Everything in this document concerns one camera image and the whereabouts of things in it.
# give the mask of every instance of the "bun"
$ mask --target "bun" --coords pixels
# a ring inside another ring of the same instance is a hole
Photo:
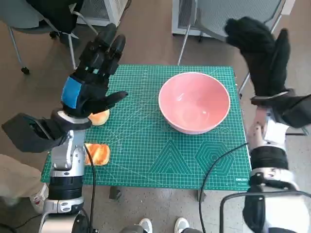
[[[109,118],[109,114],[110,111],[109,109],[101,112],[101,113],[97,113],[97,114],[92,114],[88,116],[88,118],[92,121],[92,125],[94,126],[100,126],[100,125],[104,125],[106,123],[106,121]]]
[[[86,147],[92,157],[93,164],[97,166],[106,165],[110,158],[110,148],[106,144],[91,144],[86,143]],[[86,165],[91,165],[91,161],[86,155]]]

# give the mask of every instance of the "chair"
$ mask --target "chair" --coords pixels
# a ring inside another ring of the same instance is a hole
[[[92,31],[97,35],[97,31],[92,27],[91,24],[87,22],[83,15],[73,10],[74,6],[75,4],[69,6],[71,13],[81,18],[86,23],[86,25],[91,28]],[[26,0],[1,1],[0,20],[3,21],[8,27],[18,61],[22,67],[21,71],[24,74],[29,74],[30,72],[29,69],[24,65],[20,57],[12,29],[29,34],[50,33],[51,38],[55,38],[57,35],[60,34],[66,34],[57,30],[48,19],[44,18],[37,10],[35,10],[30,4],[28,4]],[[67,36],[69,42],[71,63],[73,68],[75,69],[76,64],[74,60],[74,52],[72,46],[72,36],[74,35],[72,33],[67,33]]]
[[[191,13],[178,65],[180,65],[191,28],[200,30],[201,35],[206,33],[225,42],[224,27],[227,20],[248,16],[265,23],[273,32],[281,19],[284,0],[191,0],[190,6]],[[248,73],[239,88],[240,97],[249,76]]]

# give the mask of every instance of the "triangle pattern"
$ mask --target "triangle pattern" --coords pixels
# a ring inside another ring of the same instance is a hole
[[[191,170],[172,140],[169,140],[149,168],[150,173],[191,174]]]

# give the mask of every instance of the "chair leg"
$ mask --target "chair leg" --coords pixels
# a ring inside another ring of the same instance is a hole
[[[185,45],[186,45],[187,38],[188,38],[188,35],[189,35],[190,27],[191,27],[191,23],[190,23],[190,20],[189,20],[187,31],[186,31],[186,34],[185,34],[185,37],[184,37],[183,47],[181,48],[180,55],[179,55],[179,58],[178,58],[178,63],[177,63],[178,66],[180,65],[181,58],[182,58],[183,53],[184,53],[184,49],[185,49]]]
[[[93,31],[96,35],[98,35],[98,32],[96,31],[96,29],[87,21],[86,18],[84,18],[84,16],[83,16],[81,13],[76,12],[76,11],[73,11],[72,13],[73,13],[74,15],[80,17],[80,18],[84,21],[84,23],[86,23],[87,26],[88,26],[89,28],[91,28],[92,31]]]
[[[76,69],[76,62],[74,60],[74,52],[73,52],[73,46],[72,46],[72,38],[71,35],[68,34],[68,41],[69,41],[69,49],[70,49],[70,57],[71,57],[71,63],[73,66],[73,69]]]
[[[244,89],[244,87],[245,87],[245,85],[246,85],[246,83],[247,83],[249,77],[250,77],[250,73],[248,72],[247,75],[246,75],[246,77],[245,77],[245,79],[243,80],[242,85],[241,85],[240,88],[239,88],[239,91],[238,91],[238,94],[239,94],[240,98],[242,98],[242,91],[243,91],[243,89]]]
[[[202,39],[203,39],[203,32],[200,31],[200,36],[199,36],[198,42],[201,43],[201,42],[202,42]]]
[[[8,26],[8,30],[9,30],[10,37],[12,39],[12,43],[14,45],[14,49],[15,49],[15,52],[16,52],[16,55],[17,55],[17,59],[18,59],[20,65],[22,67],[21,71],[23,71],[24,74],[29,74],[28,68],[24,65],[24,63],[22,62],[22,60],[20,58],[20,54],[19,54],[17,46],[16,46],[16,42],[15,42],[15,38],[14,38],[14,34],[13,34],[13,31],[12,31],[12,28],[10,26]]]
[[[310,135],[310,133],[309,133],[309,131],[308,131],[308,129],[306,127],[302,127],[301,130],[302,130],[302,132],[303,132],[303,134],[305,136],[309,136]]]

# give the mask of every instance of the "blue glove patch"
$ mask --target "blue glove patch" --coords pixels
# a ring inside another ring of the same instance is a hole
[[[68,77],[63,87],[61,101],[68,107],[75,109],[77,100],[81,91],[81,83],[75,81],[72,77]]]

